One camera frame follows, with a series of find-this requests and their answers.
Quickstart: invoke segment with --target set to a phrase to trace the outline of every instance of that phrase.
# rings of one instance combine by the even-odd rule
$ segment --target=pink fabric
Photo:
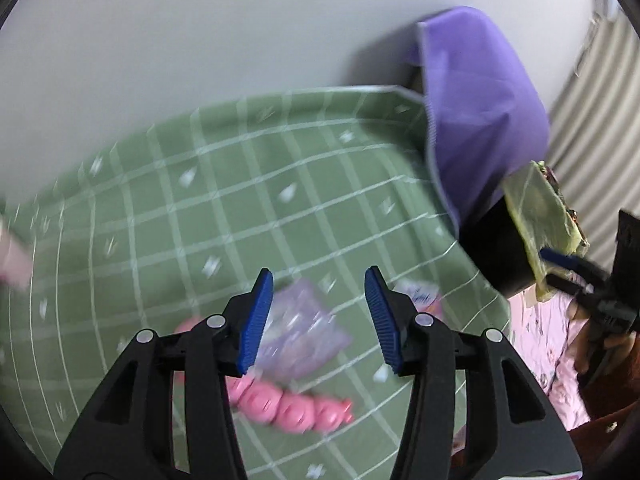
[[[527,308],[523,292],[513,296],[511,329],[513,346],[548,395],[567,431],[588,422],[589,416],[578,393],[574,359],[568,346],[584,322],[569,322],[572,298],[556,294],[545,303]]]
[[[0,218],[0,282],[25,289],[29,286],[32,272],[31,258],[2,226]]]

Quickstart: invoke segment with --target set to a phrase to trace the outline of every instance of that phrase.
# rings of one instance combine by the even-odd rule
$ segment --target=white wall
[[[31,196],[104,144],[242,94],[402,82],[411,24],[487,12],[546,105],[591,0],[19,0],[0,29],[0,192]]]

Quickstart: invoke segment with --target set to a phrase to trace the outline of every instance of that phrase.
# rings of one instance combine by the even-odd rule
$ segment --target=purple pouch
[[[274,295],[255,367],[272,380],[295,380],[325,365],[350,343],[314,284],[302,278]]]

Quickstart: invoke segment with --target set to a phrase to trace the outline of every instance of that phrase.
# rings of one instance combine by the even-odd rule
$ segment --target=green grid fabric
[[[450,326],[508,330],[508,304],[452,235],[428,118],[397,88],[288,92],[200,108],[104,149],[29,203],[7,209],[31,243],[25,293],[0,296],[0,402],[52,466],[78,413],[130,338],[220,313],[262,267],[276,287],[302,276],[353,343],[297,391],[348,397],[354,421],[327,436],[281,433],[235,414],[255,480],[387,479],[411,381],[383,364],[364,272],[440,286]],[[465,421],[458,376],[456,428]],[[175,455],[187,467],[183,391]]]

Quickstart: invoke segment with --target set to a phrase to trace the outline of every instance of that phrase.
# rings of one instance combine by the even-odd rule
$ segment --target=ribbed panel
[[[548,163],[591,243],[589,258],[610,267],[618,210],[640,214],[640,40],[622,14],[599,23],[551,124]]]

